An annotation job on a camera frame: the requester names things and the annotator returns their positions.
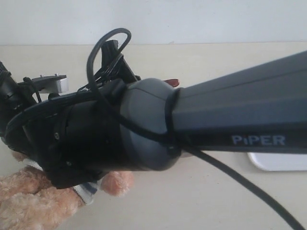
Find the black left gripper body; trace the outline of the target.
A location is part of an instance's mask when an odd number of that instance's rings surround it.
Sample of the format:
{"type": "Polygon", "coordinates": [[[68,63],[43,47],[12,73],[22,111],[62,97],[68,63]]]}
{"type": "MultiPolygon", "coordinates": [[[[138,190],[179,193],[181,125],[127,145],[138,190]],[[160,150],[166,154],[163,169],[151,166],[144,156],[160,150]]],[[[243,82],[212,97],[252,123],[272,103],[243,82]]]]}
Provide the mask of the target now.
{"type": "Polygon", "coordinates": [[[0,138],[10,149],[19,153],[30,153],[33,148],[22,127],[13,132],[13,140],[8,143],[6,127],[14,116],[36,103],[32,95],[31,90],[13,79],[0,80],[0,138]]]}

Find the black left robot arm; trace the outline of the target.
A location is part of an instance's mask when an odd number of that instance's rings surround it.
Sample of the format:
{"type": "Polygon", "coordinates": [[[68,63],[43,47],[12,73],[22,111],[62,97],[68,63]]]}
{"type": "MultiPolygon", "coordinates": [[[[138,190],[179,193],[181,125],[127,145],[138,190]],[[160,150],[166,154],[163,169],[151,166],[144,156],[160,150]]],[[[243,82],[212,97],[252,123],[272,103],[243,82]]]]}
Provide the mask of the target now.
{"type": "Polygon", "coordinates": [[[22,127],[13,132],[13,139],[5,138],[6,127],[10,120],[24,109],[36,104],[33,89],[28,84],[19,85],[11,73],[0,64],[0,139],[11,150],[30,156],[33,147],[22,127]]]}

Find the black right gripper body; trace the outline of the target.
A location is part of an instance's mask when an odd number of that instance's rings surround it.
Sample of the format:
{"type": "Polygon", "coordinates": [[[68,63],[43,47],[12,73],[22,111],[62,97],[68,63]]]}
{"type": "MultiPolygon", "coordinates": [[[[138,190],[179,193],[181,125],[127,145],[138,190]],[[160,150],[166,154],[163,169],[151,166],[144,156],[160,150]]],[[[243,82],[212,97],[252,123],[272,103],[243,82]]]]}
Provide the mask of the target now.
{"type": "Polygon", "coordinates": [[[7,141],[22,127],[35,161],[56,188],[96,181],[125,171],[127,156],[119,123],[90,92],[50,98],[24,109],[7,124],[7,141]]]}

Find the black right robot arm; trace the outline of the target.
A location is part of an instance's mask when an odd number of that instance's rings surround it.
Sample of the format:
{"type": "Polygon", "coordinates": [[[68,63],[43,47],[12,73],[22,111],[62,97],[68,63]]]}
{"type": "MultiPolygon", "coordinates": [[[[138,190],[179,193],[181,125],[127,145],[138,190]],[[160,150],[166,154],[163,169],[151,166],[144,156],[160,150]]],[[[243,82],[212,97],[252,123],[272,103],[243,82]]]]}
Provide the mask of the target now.
{"type": "Polygon", "coordinates": [[[183,150],[305,154],[307,54],[187,88],[116,79],[22,110],[4,138],[57,188],[109,171],[163,171],[183,150]]]}

